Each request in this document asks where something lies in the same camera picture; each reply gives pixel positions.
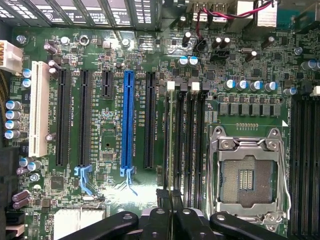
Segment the RAM slot with white latch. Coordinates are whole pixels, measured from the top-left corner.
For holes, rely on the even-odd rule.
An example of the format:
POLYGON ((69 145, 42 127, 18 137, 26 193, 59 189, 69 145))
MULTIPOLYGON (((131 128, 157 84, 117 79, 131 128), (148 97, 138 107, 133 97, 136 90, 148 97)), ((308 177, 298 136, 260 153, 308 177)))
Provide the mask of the RAM slot with white latch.
POLYGON ((311 143, 310 180, 311 180, 311 234, 320 238, 320 86, 315 86, 310 94, 311 105, 311 143))
POLYGON ((186 206, 192 208, 192 175, 193 175, 193 143, 194 143, 194 116, 197 95, 200 91, 200 83, 193 81, 187 94, 186 109, 186 206))

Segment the RAM slot with black latch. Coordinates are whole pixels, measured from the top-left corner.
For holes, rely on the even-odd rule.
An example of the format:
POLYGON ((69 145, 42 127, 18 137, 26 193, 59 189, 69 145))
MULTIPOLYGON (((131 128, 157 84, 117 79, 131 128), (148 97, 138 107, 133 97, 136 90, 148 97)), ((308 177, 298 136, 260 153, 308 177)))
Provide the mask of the RAM slot with black latch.
POLYGON ((308 231, 311 109, 306 93, 292 97, 291 233, 299 238, 308 231))
POLYGON ((210 83, 202 82, 201 90, 197 98, 197 185, 196 185, 196 206, 201 209, 202 203, 202 172, 203 172, 203 154, 204 154, 204 124, 205 124, 205 101, 210 91, 210 83))
POLYGON ((188 84, 180 83, 176 93, 175 111, 175 149, 174 149, 174 189, 181 187, 183 160, 184 102, 188 92, 188 84))

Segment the RAM module in slot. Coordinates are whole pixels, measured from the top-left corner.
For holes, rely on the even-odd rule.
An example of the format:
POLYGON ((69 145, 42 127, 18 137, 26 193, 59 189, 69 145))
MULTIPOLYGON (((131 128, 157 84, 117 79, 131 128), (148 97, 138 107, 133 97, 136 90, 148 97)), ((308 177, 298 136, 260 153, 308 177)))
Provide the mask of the RAM module in slot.
POLYGON ((170 148, 172 144, 170 140, 172 140, 172 130, 170 130, 170 117, 172 114, 170 110, 172 107, 170 104, 173 103, 173 93, 175 92, 175 81, 169 80, 166 84, 166 92, 165 92, 165 99, 164 99, 164 114, 163 114, 163 127, 164 127, 164 150, 163 150, 163 188, 166 190, 171 190, 171 183, 170 174, 172 171, 170 167, 172 164, 170 163, 170 157, 172 154, 170 153, 170 148))

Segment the white board power connector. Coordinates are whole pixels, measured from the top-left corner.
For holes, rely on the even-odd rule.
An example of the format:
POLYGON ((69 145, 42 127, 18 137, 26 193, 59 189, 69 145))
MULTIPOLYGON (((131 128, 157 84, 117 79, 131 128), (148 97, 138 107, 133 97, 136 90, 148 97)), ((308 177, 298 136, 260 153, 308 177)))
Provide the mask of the white board power connector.
POLYGON ((54 214, 53 240, 59 240, 104 218, 104 210, 60 209, 54 214))

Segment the silver CPU socket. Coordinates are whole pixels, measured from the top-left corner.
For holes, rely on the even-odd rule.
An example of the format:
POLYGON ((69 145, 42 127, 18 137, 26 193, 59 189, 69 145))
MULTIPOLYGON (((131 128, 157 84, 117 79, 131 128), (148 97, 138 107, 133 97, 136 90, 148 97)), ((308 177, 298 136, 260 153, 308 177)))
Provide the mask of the silver CPU socket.
POLYGON ((227 213, 279 233, 287 221, 287 196, 276 128, 264 136, 232 136, 218 126, 213 214, 227 213))

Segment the silver socket locking lever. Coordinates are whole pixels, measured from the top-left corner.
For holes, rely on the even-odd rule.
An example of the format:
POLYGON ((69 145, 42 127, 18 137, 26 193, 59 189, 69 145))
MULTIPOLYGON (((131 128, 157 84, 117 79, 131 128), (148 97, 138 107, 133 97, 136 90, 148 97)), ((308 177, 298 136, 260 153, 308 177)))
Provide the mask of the silver socket locking lever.
POLYGON ((286 209, 286 218, 289 221, 291 219, 291 209, 292 209, 292 199, 291 195, 289 193, 289 185, 288 185, 288 174, 286 171, 286 151, 285 151, 285 146, 284 142, 282 140, 282 134, 281 131, 276 128, 277 135, 279 137, 280 143, 279 143, 279 148, 280 148, 280 161, 281 161, 281 169, 282 169, 282 174, 283 174, 283 185, 284 185, 284 191, 287 197, 287 209, 286 209))
POLYGON ((210 217, 215 212, 216 200, 216 180, 217 180, 217 163, 215 157, 219 145, 219 136, 221 134, 220 126, 209 127, 209 137, 207 144, 207 161, 206 161, 206 214, 210 217))

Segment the blue expansion slot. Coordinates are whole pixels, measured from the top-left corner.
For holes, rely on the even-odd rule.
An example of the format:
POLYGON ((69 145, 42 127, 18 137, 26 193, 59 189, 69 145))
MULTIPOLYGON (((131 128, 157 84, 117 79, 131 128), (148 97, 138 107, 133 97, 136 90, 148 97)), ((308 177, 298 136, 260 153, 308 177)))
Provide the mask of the blue expansion slot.
POLYGON ((133 128, 134 128, 134 100, 135 74, 133 70, 124 71, 123 79, 123 107, 122 107, 122 140, 120 176, 129 176, 132 171, 133 159, 133 128))

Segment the long black expansion slot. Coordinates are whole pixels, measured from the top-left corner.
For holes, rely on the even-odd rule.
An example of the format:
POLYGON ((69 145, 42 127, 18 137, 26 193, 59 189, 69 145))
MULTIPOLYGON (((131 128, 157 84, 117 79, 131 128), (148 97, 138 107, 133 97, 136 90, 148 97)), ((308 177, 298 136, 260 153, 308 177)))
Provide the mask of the long black expansion slot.
POLYGON ((77 153, 77 165, 79 167, 86 167, 90 164, 91 108, 92 74, 89 70, 81 70, 79 88, 79 132, 77 153))
POLYGON ((152 169, 154 163, 156 117, 156 73, 146 73, 145 122, 144 122, 144 168, 152 169))
POLYGON ((68 69, 59 71, 56 107, 55 163, 65 166, 69 157, 71 74, 68 69))

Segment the white PCI expansion slot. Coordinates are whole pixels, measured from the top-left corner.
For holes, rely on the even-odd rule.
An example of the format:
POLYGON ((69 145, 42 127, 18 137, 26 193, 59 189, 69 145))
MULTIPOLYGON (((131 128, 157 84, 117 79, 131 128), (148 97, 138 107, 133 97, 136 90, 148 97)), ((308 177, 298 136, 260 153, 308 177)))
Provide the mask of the white PCI expansion slot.
POLYGON ((48 154, 50 101, 49 66, 43 61, 33 61, 31 66, 30 113, 29 113, 29 157, 43 157, 48 154))

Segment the short black expansion slot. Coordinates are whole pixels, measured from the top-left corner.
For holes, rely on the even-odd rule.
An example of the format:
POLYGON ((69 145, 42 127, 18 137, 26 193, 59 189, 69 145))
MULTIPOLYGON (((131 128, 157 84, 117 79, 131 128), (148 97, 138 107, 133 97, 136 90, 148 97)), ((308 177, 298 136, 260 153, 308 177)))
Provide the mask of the short black expansion slot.
POLYGON ((113 99, 114 74, 109 70, 102 71, 101 77, 101 97, 107 100, 113 99))

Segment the green PC motherboard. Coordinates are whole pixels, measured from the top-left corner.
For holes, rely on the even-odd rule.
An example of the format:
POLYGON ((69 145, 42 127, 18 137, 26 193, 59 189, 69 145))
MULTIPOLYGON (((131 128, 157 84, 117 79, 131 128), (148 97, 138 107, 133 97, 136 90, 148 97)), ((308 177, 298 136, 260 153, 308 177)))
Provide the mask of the green PC motherboard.
POLYGON ((124 31, 117 38, 111 31, 84 29, 17 29, 22 43, 23 77, 10 80, 10 98, 20 103, 20 118, 11 122, 19 138, 10 141, 19 149, 20 169, 31 170, 18 178, 26 196, 22 240, 54 240, 54 214, 62 209, 104 210, 105 217, 122 211, 140 215, 158 207, 156 190, 164 189, 164 112, 167 82, 175 81, 170 113, 172 156, 169 159, 171 191, 174 189, 176 95, 180 83, 187 84, 183 105, 181 199, 185 207, 187 95, 192 82, 210 83, 205 99, 201 209, 197 208, 198 94, 194 112, 192 208, 205 214, 206 169, 210 126, 222 126, 229 136, 262 137, 277 128, 284 141, 288 188, 292 207, 290 220, 279 225, 278 235, 290 240, 320 240, 311 234, 311 190, 309 151, 308 227, 301 237, 291 233, 292 223, 292 101, 300 92, 309 96, 320 86, 320 27, 295 33, 279 28, 250 40, 224 31, 204 30, 201 40, 189 29, 172 27, 164 32, 124 31), (29 157, 29 117, 32 62, 49 66, 50 95, 47 155, 29 157), (61 69, 70 71, 69 151, 65 166, 56 165, 58 78, 61 69), (90 164, 78 166, 80 126, 80 71, 89 70, 92 79, 90 164), (113 73, 113 99, 102 97, 102 72, 113 73), (135 78, 133 156, 130 175, 120 176, 122 117, 125 71, 135 78), (144 168, 146 74, 155 72, 155 135, 153 168, 144 168))

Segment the silver finned heatsink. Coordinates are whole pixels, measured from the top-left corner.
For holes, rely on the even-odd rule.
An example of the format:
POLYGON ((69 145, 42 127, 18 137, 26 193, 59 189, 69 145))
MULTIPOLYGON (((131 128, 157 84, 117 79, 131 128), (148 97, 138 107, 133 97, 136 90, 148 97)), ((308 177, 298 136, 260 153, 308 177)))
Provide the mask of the silver finned heatsink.
POLYGON ((277 27, 277 13, 278 13, 278 2, 273 1, 268 7, 260 10, 256 14, 256 26, 262 28, 276 28, 277 27))

